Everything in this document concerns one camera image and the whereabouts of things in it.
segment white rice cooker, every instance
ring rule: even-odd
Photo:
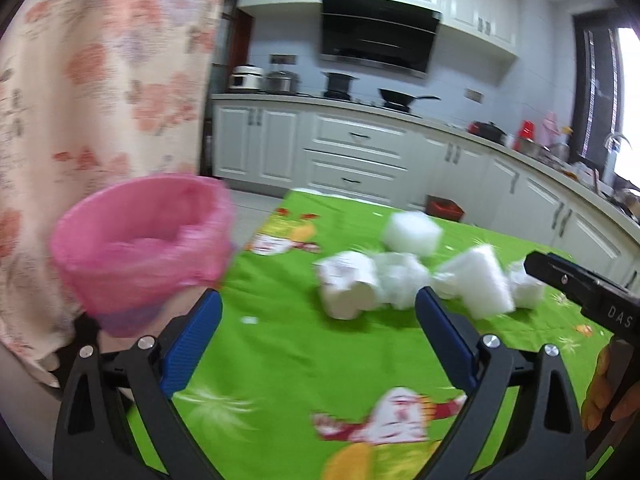
[[[264,70],[253,65],[236,66],[229,81],[229,91],[251,94],[262,89]]]

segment pink trash bin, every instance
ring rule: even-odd
[[[58,221],[50,249],[87,314],[113,336],[133,336],[176,292],[223,276],[233,214],[221,181],[156,174],[76,204]]]

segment metal screw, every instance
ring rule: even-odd
[[[153,345],[156,344],[156,340],[151,335],[145,335],[138,339],[138,348],[141,350],[149,350]]]
[[[83,346],[80,349],[80,357],[82,359],[86,359],[87,357],[91,357],[94,354],[94,347],[91,345]]]
[[[560,351],[556,345],[552,345],[551,343],[545,345],[545,354],[551,357],[557,357]]]
[[[482,344],[489,348],[498,348],[500,346],[500,338],[494,334],[487,334],[482,336]]]

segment kitchen floor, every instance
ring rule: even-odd
[[[236,221],[231,239],[238,249],[247,243],[254,232],[264,224],[281,199],[273,196],[231,190],[236,204]]]

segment black wok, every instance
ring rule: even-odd
[[[383,88],[378,88],[378,92],[380,92],[380,97],[385,100],[385,105],[396,105],[398,107],[406,108],[407,111],[409,110],[409,106],[411,106],[411,103],[413,103],[416,99],[440,100],[440,98],[435,95],[423,95],[420,97],[414,97],[409,94],[403,94],[402,92],[396,92],[394,90],[385,90]]]

